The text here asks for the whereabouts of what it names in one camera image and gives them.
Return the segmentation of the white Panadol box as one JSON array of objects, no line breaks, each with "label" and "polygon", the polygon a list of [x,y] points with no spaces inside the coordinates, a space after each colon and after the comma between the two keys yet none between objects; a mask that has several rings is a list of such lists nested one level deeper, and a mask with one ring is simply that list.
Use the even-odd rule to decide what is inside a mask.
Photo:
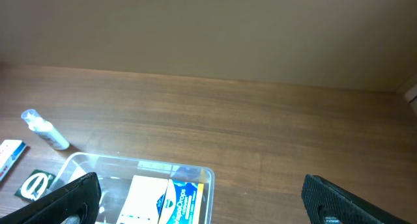
[{"label": "white Panadol box", "polygon": [[1,153],[1,170],[0,170],[0,181],[6,177],[9,170],[21,156],[23,151],[26,148],[26,143],[22,140],[16,139],[5,139],[1,143],[0,153]]}]

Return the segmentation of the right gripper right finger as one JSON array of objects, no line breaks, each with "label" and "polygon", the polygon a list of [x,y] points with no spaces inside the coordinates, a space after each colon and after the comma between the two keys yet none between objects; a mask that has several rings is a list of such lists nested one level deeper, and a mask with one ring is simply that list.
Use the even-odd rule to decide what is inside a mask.
[{"label": "right gripper right finger", "polygon": [[409,224],[318,175],[306,175],[302,201],[312,224]]}]

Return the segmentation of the white plaster box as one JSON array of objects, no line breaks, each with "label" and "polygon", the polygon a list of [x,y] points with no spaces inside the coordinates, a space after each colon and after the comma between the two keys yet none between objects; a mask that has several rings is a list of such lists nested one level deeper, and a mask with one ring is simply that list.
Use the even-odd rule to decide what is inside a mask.
[{"label": "white plaster box", "polygon": [[117,224],[157,224],[168,179],[135,175]]}]

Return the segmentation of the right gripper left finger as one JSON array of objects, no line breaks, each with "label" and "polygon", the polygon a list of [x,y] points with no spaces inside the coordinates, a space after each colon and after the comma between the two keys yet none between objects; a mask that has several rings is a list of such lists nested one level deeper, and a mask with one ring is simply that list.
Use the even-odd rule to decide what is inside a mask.
[{"label": "right gripper left finger", "polygon": [[2,217],[1,223],[94,223],[98,216],[101,195],[97,174],[87,173]]}]

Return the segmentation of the white sanitizer bottle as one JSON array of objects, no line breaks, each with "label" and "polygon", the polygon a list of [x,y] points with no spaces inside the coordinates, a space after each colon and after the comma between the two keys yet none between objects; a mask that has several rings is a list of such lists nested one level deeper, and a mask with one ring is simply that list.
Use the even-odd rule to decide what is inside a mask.
[{"label": "white sanitizer bottle", "polygon": [[66,150],[70,143],[53,126],[52,123],[43,119],[35,109],[25,110],[21,118],[27,123],[28,128],[44,140],[54,150]]}]

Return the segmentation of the dark green square packet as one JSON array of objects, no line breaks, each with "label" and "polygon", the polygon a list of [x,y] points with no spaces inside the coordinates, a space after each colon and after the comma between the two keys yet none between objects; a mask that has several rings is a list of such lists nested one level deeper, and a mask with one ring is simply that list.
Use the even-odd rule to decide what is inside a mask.
[{"label": "dark green square packet", "polygon": [[41,198],[49,189],[55,175],[35,169],[15,192],[15,196],[33,202]]}]

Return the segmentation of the blue yellow VapoDrops box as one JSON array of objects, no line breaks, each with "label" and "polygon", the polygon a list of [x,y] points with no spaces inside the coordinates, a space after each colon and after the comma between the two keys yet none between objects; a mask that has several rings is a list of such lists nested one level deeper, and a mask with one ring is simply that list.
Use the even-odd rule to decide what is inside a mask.
[{"label": "blue yellow VapoDrops box", "polygon": [[198,224],[204,184],[169,179],[158,224]]}]

